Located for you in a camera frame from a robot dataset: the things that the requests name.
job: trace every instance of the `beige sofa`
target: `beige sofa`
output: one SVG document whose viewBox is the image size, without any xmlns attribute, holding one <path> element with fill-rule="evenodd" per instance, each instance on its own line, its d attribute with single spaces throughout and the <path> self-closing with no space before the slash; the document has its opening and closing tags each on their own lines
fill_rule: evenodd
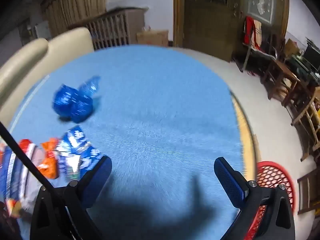
<svg viewBox="0 0 320 240">
<path fill-rule="evenodd" d="M 86 28 L 65 32 L 51 41 L 36 39 L 18 50 L 0 68 L 0 121 L 8 127 L 32 86 L 71 60 L 93 52 Z"/>
</svg>

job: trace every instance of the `screw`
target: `screw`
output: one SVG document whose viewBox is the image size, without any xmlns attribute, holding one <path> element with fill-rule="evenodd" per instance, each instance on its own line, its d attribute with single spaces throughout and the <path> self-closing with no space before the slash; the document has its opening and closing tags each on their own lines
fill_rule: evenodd
<svg viewBox="0 0 320 240">
<path fill-rule="evenodd" d="M 279 184 L 279 188 L 280 189 L 286 189 L 285 184 L 283 184 L 283 183 Z"/>
<path fill-rule="evenodd" d="M 251 187 L 256 187 L 258 184 L 257 184 L 254 180 L 250 180 L 250 181 L 249 181 L 249 185 L 250 185 Z"/>
<path fill-rule="evenodd" d="M 78 181 L 77 181 L 77 180 L 72 180 L 72 181 L 70 181 L 69 185 L 70 185 L 71 187 L 75 187 L 75 186 L 78 185 Z"/>
</svg>

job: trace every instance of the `red basket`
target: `red basket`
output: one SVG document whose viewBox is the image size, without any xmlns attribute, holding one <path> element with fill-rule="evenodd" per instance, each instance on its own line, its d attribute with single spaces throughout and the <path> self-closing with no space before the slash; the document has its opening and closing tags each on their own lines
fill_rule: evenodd
<svg viewBox="0 0 320 240">
<path fill-rule="evenodd" d="M 286 186 L 289 200 L 291 203 L 292 212 L 295 208 L 295 191 L 292 180 L 287 171 L 281 165 L 274 162 L 259 162 L 257 163 L 258 174 L 257 183 L 261 187 L 276 187 L 283 183 Z M 261 218 L 265 211 L 265 206 L 259 207 L 257 214 L 252 222 L 252 225 L 245 236 L 244 240 L 252 240 L 260 225 Z"/>
</svg>

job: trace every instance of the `table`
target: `table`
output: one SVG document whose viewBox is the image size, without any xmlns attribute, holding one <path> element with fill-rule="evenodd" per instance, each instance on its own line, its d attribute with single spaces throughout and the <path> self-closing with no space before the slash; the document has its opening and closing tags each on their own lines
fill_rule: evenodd
<svg viewBox="0 0 320 240">
<path fill-rule="evenodd" d="M 275 79 L 272 74 L 271 71 L 276 68 L 279 71 L 279 75 L 278 77 Z M 263 78 L 261 79 L 261 83 L 264 84 L 267 81 L 268 77 L 271 77 L 272 80 L 274 81 L 274 85 L 273 87 L 268 91 L 268 99 L 270 100 L 273 95 L 276 93 L 277 90 L 280 89 L 281 86 L 284 86 L 287 89 L 287 94 L 290 95 L 294 89 L 294 87 L 296 86 L 296 84 L 300 81 L 296 75 L 294 75 L 287 67 L 286 64 L 280 62 L 279 60 L 272 60 L 270 62 L 270 65 L 265 73 L 265 75 L 263 76 Z M 283 84 L 282 80 L 284 78 L 289 79 L 292 84 L 291 86 L 287 86 L 286 84 Z M 287 102 L 287 96 L 285 97 L 285 99 L 282 102 L 283 104 L 286 104 Z"/>
<path fill-rule="evenodd" d="M 297 69 L 297 75 L 305 78 L 306 85 L 308 85 L 310 82 L 313 82 L 316 84 L 316 86 L 320 86 L 320 78 L 315 74 L 315 68 L 311 64 L 309 64 L 309 66 L 306 65 L 296 55 L 292 55 L 287 62 Z"/>
<path fill-rule="evenodd" d="M 80 126 L 113 171 L 89 215 L 106 239 L 220 239 L 235 209 L 213 172 L 223 156 L 244 172 L 228 86 L 185 54 L 152 46 L 98 50 L 45 77 L 12 122 L 36 144 L 75 124 L 52 109 L 64 83 L 100 75 L 94 113 Z M 52 182 L 63 186 L 59 179 Z M 22 229 L 27 239 L 28 227 Z"/>
</svg>

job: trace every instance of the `black rod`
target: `black rod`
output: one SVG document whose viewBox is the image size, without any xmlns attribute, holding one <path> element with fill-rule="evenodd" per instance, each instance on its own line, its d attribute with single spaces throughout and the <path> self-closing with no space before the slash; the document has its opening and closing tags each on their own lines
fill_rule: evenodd
<svg viewBox="0 0 320 240">
<path fill-rule="evenodd" d="M 16 156 L 21 160 L 22 164 L 26 166 L 26 168 L 36 177 L 36 179 L 51 193 L 52 196 L 57 196 L 55 193 L 54 187 L 52 184 L 41 174 L 41 172 L 37 169 L 36 166 L 32 163 L 32 161 L 25 155 L 25 153 L 21 150 L 17 142 L 11 136 L 9 131 L 4 127 L 2 122 L 0 122 L 0 136 L 7 143 L 7 145 L 11 148 L 11 150 L 16 154 Z"/>
</svg>

